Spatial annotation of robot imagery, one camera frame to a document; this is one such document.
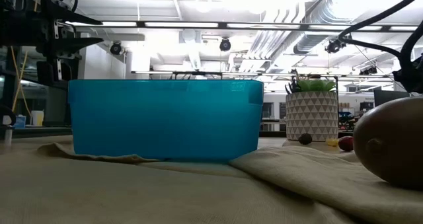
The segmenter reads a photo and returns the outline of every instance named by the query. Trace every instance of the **beige cloth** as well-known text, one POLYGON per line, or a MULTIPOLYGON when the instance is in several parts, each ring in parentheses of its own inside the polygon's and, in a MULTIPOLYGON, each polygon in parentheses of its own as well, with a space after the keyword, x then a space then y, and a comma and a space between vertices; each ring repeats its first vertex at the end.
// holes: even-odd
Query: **beige cloth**
POLYGON ((117 164, 116 159, 115 163, 78 160, 71 152, 69 156, 60 151, 63 147, 50 145, 38 152, 0 156, 0 223, 357 221, 225 165, 117 164))
POLYGON ((371 223, 423 223, 423 192, 391 186, 365 169, 354 153, 268 147, 231 164, 371 223))

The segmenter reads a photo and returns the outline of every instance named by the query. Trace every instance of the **brown potato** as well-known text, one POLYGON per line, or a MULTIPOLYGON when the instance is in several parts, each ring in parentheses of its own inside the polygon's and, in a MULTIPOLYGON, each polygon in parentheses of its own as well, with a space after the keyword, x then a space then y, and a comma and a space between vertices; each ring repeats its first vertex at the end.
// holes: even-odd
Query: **brown potato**
POLYGON ((423 189, 423 98, 401 98, 370 110, 354 130, 365 168, 391 184, 423 189))

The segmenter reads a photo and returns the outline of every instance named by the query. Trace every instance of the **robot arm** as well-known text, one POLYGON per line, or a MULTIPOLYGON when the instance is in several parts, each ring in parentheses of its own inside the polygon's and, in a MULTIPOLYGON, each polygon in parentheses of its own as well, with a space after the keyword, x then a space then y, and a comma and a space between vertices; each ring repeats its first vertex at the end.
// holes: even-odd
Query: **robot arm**
POLYGON ((102 23, 74 13, 63 0, 40 0, 40 4, 41 11, 33 12, 25 11, 25 3, 23 10, 16 10, 11 0, 2 0, 0 45, 35 46, 47 59, 37 62, 38 78, 48 84, 62 80, 61 59, 74 59, 80 49, 103 41, 76 38, 75 27, 65 22, 102 23))

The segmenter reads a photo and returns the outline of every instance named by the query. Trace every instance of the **blue plastic bin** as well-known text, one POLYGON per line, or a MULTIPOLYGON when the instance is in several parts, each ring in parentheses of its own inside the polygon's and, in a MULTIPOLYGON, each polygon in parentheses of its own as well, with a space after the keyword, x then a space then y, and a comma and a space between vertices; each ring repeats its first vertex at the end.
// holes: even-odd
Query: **blue plastic bin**
POLYGON ((229 160, 257 149, 263 84, 236 80, 75 80, 77 154, 229 160))

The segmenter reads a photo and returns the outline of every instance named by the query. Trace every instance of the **succulent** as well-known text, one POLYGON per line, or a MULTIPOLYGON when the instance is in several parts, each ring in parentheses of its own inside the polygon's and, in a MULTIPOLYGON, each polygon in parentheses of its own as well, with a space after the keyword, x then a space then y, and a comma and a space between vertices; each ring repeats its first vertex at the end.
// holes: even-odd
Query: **succulent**
POLYGON ((285 90, 288 94, 307 92, 307 91, 331 91, 335 88, 335 82, 313 79, 312 75, 300 77, 296 70, 293 71, 295 76, 292 77, 291 83, 288 84, 289 90, 285 85, 285 90))

